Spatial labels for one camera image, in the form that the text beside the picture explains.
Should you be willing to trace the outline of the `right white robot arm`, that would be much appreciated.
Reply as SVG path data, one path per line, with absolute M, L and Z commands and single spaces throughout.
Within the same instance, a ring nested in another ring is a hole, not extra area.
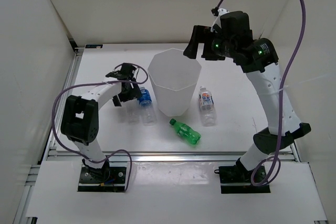
M 199 44 L 203 44 L 202 58 L 231 58 L 255 88 L 268 126 L 254 135 L 252 146 L 226 173 L 229 182 L 247 182 L 254 177 L 257 165 L 275 152 L 278 136 L 280 149 L 284 149 L 308 134 L 311 127 L 298 118 L 280 86 L 279 59 L 273 43 L 267 38 L 253 38 L 248 14 L 223 8 L 214 8 L 212 13 L 216 19 L 211 26 L 193 27 L 183 54 L 195 59 Z

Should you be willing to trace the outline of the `white orange label bottle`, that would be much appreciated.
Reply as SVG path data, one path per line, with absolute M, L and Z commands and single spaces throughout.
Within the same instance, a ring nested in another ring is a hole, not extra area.
M 205 87 L 200 87 L 198 93 L 198 102 L 201 123 L 204 126 L 214 126 L 216 124 L 216 111 L 212 93 Z

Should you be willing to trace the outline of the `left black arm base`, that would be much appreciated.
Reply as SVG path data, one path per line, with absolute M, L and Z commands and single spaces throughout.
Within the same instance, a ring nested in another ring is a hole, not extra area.
M 78 192 L 89 193 L 124 193 L 127 185 L 127 167 L 110 166 L 103 174 L 94 174 L 90 167 L 82 165 Z

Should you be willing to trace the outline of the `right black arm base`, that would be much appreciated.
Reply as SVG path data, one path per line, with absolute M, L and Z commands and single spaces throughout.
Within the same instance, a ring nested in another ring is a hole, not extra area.
M 214 170 L 219 176 L 221 194 L 268 194 L 271 193 L 269 185 L 253 186 L 250 178 L 245 178 L 236 166 L 219 166 Z

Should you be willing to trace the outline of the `clear unlabeled plastic bottle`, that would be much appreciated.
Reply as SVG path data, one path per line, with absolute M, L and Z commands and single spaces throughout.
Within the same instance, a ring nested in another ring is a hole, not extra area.
M 127 120 L 129 124 L 138 124 L 139 123 L 139 113 L 136 103 L 128 102 L 126 104 L 127 111 Z

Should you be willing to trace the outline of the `blue label plastic bottle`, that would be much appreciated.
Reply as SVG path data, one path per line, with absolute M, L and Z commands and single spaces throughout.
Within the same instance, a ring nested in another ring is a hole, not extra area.
M 138 98 L 140 106 L 140 116 L 144 125 L 154 125 L 156 123 L 156 114 L 154 111 L 152 99 L 148 89 L 140 87 L 141 96 Z

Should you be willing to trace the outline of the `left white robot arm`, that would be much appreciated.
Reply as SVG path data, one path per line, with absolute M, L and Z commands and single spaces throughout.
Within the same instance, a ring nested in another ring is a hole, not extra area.
M 140 98 L 141 91 L 135 77 L 137 68 L 134 64 L 122 63 L 90 91 L 66 99 L 61 133 L 76 145 L 83 164 L 98 182 L 105 182 L 110 176 L 108 159 L 97 140 L 99 110 L 109 101 L 114 106 L 121 106 Z

